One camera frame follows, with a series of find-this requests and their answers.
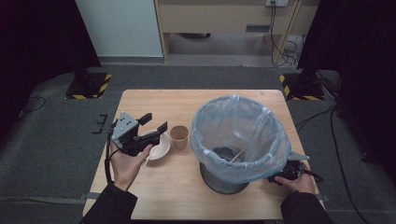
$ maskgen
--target person's left hand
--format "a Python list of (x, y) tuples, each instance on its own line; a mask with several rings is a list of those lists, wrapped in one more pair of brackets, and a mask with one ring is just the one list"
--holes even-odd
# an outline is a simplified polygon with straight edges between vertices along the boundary
[[(140, 166), (149, 156), (153, 145), (148, 145), (139, 155), (132, 157), (122, 152), (116, 152), (111, 157), (114, 172), (114, 186), (127, 191), (139, 173)], [(110, 154), (118, 149), (115, 142), (110, 141)]]

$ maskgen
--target plastic bag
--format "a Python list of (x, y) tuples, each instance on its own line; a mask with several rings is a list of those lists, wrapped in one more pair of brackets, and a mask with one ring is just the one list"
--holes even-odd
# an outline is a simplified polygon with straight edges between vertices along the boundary
[(192, 121), (190, 144), (210, 173), (233, 184), (275, 174), (291, 153), (290, 140), (274, 113), (237, 94), (201, 106)]

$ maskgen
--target dark curtain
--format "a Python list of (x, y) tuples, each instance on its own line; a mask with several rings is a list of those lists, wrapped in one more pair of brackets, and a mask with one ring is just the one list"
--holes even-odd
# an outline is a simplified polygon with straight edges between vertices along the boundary
[(321, 0), (299, 67), (340, 74), (343, 118), (396, 184), (396, 1)]
[(74, 0), (0, 0), (0, 140), (38, 83), (81, 66), (100, 63)]

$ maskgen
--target wall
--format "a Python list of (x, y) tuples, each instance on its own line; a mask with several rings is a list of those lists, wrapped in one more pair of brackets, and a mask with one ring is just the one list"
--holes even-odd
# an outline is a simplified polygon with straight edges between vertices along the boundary
[(153, 1), (76, 2), (98, 56), (163, 56)]

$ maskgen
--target black cable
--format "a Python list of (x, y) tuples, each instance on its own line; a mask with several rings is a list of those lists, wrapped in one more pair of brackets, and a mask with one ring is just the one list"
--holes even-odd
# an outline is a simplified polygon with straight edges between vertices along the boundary
[(114, 155), (114, 153), (116, 153), (119, 149), (117, 149), (116, 151), (114, 151), (113, 153), (111, 153), (110, 155), (110, 142), (111, 142), (111, 136), (113, 135), (113, 130), (117, 125), (117, 119), (116, 121), (114, 121), (114, 123), (111, 124), (109, 130), (111, 130), (108, 134), (107, 134), (107, 142), (106, 142), (106, 157), (105, 157), (105, 174), (106, 174), (106, 181), (107, 184), (111, 184), (114, 183), (114, 181), (111, 179), (111, 173), (110, 173), (110, 159), (111, 157)]
[(329, 94), (332, 98), (338, 96), (339, 92), (339, 84), (334, 84), (332, 83), (329, 79), (327, 79), (323, 74), (321, 74), (320, 71), (318, 71), (319, 78), (314, 81), (314, 83), (321, 85)]
[(343, 164), (341, 163), (340, 152), (339, 152), (339, 150), (338, 150), (337, 140), (336, 140), (336, 138), (335, 138), (335, 133), (334, 133), (334, 127), (333, 127), (333, 125), (332, 125), (332, 115), (333, 115), (333, 113), (334, 113), (334, 111), (335, 111), (336, 109), (337, 109), (337, 107), (333, 108), (333, 109), (332, 109), (332, 113), (330, 114), (330, 126), (331, 126), (331, 128), (332, 128), (332, 140), (334, 141), (334, 146), (335, 146), (335, 152), (336, 152), (336, 155), (337, 155), (338, 165), (340, 166), (341, 176), (343, 177), (344, 185), (345, 185), (345, 187), (346, 187), (346, 194), (347, 194), (347, 197), (348, 197), (350, 203), (352, 204), (353, 208), (355, 209), (356, 213), (357, 213), (358, 216), (361, 218), (361, 220), (363, 220), (364, 223), (369, 223), (369, 222), (364, 218), (364, 216), (361, 214), (361, 212), (359, 211), (359, 209), (358, 209), (358, 207), (356, 206), (355, 202), (353, 201), (352, 195), (351, 195), (350, 190), (349, 190), (349, 186), (348, 186), (348, 184), (347, 184), (347, 178), (346, 178), (346, 175), (345, 175), (345, 172), (344, 172)]
[(292, 60), (294, 61), (294, 59), (300, 58), (301, 53), (297, 52), (297, 44), (295, 42), (290, 41), (290, 40), (288, 40), (288, 42), (294, 45), (294, 50), (284, 48), (282, 55), (287, 57), (287, 60), (285, 61), (286, 63), (293, 64), (295, 62), (290, 63), (289, 59), (292, 58)]
[[(271, 36), (271, 41), (272, 41), (272, 46), (273, 46), (273, 47), (272, 47), (272, 53), (271, 53), (271, 63), (272, 63), (273, 66), (279, 67), (279, 66), (282, 66), (282, 65), (284, 65), (285, 63), (287, 63), (288, 60), (286, 60), (286, 59), (283, 57), (282, 52), (281, 52), (280, 49), (277, 47), (277, 45), (275, 44), (275, 41), (274, 41), (273, 28), (274, 28), (275, 16), (276, 16), (276, 2), (275, 2), (275, 1), (271, 1), (271, 5), (272, 5), (272, 11), (271, 11), (271, 29), (270, 29), (270, 36)], [(283, 62), (282, 64), (275, 64), (275, 62), (274, 62), (274, 57), (273, 57), (274, 48), (277, 49), (277, 51), (278, 51), (278, 52), (280, 53), (280, 55), (282, 56), (283, 61), (285, 61), (285, 62)]]
[(120, 150), (120, 149), (117, 148), (117, 150), (113, 151), (113, 152), (111, 153), (111, 155), (108, 157), (108, 159), (111, 160), (111, 158), (113, 157), (113, 155), (116, 154), (116, 152), (118, 152), (119, 150)]
[(41, 96), (32, 96), (32, 97), (29, 97), (29, 100), (30, 100), (30, 99), (36, 99), (36, 100), (41, 99), (41, 100), (43, 100), (43, 104), (42, 104), (41, 106), (39, 106), (38, 108), (36, 108), (36, 109), (32, 109), (32, 110), (23, 110), (23, 113), (35, 112), (35, 111), (41, 109), (41, 108), (46, 104), (46, 102), (47, 102), (46, 99), (45, 99), (44, 97), (41, 97)]
[(314, 119), (320, 115), (325, 115), (327, 113), (329, 113), (330, 111), (332, 111), (335, 108), (335, 105), (330, 106), (328, 109), (326, 109), (323, 112), (320, 112), (312, 117), (309, 117), (308, 119), (304, 119), (303, 121), (299, 122), (298, 124), (295, 125), (295, 127), (297, 128), (298, 126), (300, 126), (301, 124), (303, 124), (303, 126), (300, 127), (300, 129), (297, 131), (297, 133), (305, 126), (305, 124), (307, 124), (311, 119)]

